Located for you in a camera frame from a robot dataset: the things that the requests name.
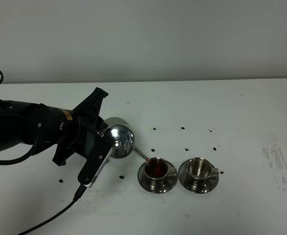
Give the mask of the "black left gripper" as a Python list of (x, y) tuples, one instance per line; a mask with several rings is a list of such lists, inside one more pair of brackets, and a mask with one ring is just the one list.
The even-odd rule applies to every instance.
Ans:
[(66, 160), (74, 153), (87, 158), (92, 150), (96, 136), (107, 125), (99, 116), (102, 101), (109, 94), (96, 87), (73, 111), (78, 113), (74, 134), (68, 134), (70, 139), (65, 143), (57, 144), (56, 152), (52, 161), (58, 166), (66, 165)]

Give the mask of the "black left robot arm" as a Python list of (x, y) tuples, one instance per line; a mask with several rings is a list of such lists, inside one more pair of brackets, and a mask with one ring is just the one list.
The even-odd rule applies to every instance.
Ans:
[(20, 143), (31, 146), (23, 156), (0, 160), (0, 165), (18, 164), (53, 145), (57, 145), (53, 161), (58, 166), (65, 165), (74, 153), (87, 158), (104, 124), (99, 113), (107, 96), (96, 88), (73, 110), (0, 100), (0, 152)]

